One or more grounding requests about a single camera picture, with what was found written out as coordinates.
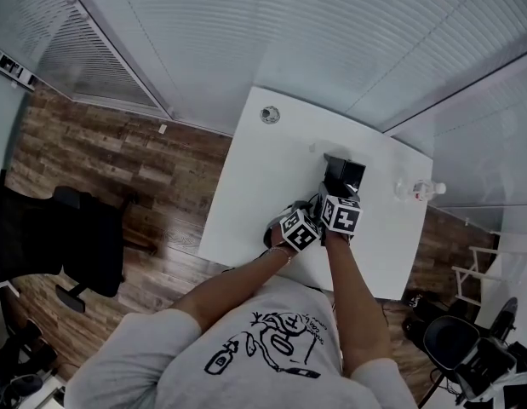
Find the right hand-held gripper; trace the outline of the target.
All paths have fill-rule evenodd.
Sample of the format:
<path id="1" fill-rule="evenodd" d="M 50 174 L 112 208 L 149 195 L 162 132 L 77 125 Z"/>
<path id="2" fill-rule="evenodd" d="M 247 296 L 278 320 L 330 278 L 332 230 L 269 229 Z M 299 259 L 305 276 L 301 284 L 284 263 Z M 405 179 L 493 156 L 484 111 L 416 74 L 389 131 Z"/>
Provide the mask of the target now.
<path id="1" fill-rule="evenodd" d="M 352 185 L 335 180 L 320 183 L 315 220 L 322 240 L 329 231 L 338 233 L 349 242 L 354 236 L 362 212 L 360 198 Z"/>

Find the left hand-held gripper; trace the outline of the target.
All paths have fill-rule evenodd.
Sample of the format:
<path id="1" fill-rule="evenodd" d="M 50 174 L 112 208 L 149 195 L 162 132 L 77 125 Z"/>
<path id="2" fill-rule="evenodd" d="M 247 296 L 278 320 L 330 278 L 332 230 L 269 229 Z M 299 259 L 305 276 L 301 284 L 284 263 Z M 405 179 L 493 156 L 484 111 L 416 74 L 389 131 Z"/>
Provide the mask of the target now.
<path id="1" fill-rule="evenodd" d="M 267 248 L 272 247 L 272 230 L 278 227 L 282 237 L 281 244 L 287 244 L 297 253 L 305 250 L 320 238 L 318 226 L 310 217 L 311 209 L 312 204 L 305 200 L 296 200 L 285 208 L 267 224 L 263 244 Z"/>

